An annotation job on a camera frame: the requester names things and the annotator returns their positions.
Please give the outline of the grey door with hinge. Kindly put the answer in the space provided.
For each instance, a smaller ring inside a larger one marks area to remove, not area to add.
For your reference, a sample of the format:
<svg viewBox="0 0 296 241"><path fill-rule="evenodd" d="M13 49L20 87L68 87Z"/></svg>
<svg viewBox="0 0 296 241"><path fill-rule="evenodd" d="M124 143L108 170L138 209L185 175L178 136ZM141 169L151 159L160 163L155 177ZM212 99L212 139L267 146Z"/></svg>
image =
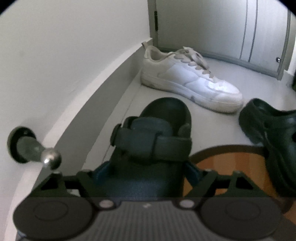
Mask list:
<svg viewBox="0 0 296 241"><path fill-rule="evenodd" d="M149 1L149 24L161 51L191 47L281 79L295 44L295 15L280 1Z"/></svg>

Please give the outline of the orange round floor mat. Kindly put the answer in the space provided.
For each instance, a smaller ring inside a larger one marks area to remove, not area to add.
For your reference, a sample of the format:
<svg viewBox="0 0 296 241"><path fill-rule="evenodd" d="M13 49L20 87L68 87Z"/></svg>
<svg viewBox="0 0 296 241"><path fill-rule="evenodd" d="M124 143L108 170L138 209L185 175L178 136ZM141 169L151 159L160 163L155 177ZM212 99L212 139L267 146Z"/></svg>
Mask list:
<svg viewBox="0 0 296 241"><path fill-rule="evenodd" d="M269 197L218 197L226 192L217 189L210 198L184 197L192 189L185 178L183 199L192 202L190 209L196 210L203 222L217 228L222 221L228 225L259 225L274 230L286 217L295 223L295 201L279 197L272 187L265 167L263 148L247 145L222 145L199 151L189 157L189 162L202 170L214 170L221 175L233 171L243 172Z"/></svg>

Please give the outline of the white leather sneaker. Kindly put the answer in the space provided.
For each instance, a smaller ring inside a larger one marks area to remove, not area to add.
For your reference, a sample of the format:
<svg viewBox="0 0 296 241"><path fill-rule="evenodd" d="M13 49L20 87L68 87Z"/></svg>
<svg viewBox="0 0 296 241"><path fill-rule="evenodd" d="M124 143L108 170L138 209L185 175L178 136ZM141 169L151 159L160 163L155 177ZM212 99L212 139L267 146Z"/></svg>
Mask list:
<svg viewBox="0 0 296 241"><path fill-rule="evenodd" d="M145 50L141 83L181 95L195 104L219 113L235 113L243 105L240 90L210 71L203 56L190 47L164 53L143 42Z"/></svg>

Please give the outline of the black metal door stopper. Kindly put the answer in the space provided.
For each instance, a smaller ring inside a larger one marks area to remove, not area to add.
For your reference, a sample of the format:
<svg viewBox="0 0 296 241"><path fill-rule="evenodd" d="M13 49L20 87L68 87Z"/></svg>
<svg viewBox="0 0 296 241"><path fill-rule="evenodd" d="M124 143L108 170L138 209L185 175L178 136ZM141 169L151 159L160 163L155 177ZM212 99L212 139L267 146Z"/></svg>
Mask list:
<svg viewBox="0 0 296 241"><path fill-rule="evenodd" d="M38 162L45 168L56 170L62 162L56 149L45 148L34 132L25 126L17 126L10 132L7 148L12 159L20 164Z"/></svg>

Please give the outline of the dark navy clog shoe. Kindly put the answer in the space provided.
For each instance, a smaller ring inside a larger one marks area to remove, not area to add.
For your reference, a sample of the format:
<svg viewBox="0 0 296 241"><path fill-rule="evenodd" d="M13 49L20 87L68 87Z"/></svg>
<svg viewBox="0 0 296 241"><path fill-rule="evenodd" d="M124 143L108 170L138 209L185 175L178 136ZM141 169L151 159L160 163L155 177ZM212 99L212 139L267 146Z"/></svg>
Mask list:
<svg viewBox="0 0 296 241"><path fill-rule="evenodd" d="M100 197L158 199L180 197L184 180L197 185L206 173L190 161L191 114L181 100L164 97L118 124L109 161L93 174Z"/></svg>

